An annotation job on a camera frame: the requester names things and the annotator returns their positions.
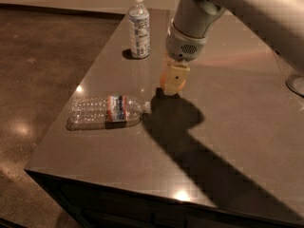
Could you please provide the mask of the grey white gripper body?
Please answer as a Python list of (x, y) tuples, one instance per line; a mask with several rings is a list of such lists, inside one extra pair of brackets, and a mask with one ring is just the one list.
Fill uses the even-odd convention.
[(174, 20), (171, 20), (167, 30), (165, 47), (172, 59), (193, 61), (200, 56), (206, 42), (207, 38), (193, 38), (181, 33), (175, 27)]

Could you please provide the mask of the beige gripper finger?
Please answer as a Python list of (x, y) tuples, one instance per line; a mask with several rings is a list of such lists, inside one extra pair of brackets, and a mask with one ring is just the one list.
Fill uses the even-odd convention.
[(163, 91), (165, 95), (175, 95), (179, 93), (184, 85), (190, 72), (190, 67), (185, 62), (175, 62), (167, 67)]
[(163, 59), (162, 59), (162, 72), (166, 72), (166, 74), (168, 75), (169, 71), (170, 71), (170, 67), (172, 64), (172, 58), (168, 55), (167, 52), (164, 53), (163, 55)]

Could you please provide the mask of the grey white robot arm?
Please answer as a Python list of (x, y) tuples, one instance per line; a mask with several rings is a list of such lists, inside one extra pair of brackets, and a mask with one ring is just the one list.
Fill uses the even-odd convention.
[(180, 0), (167, 31), (168, 57), (182, 63), (198, 58), (213, 23), (227, 10), (294, 69), (285, 84), (301, 96), (304, 0)]

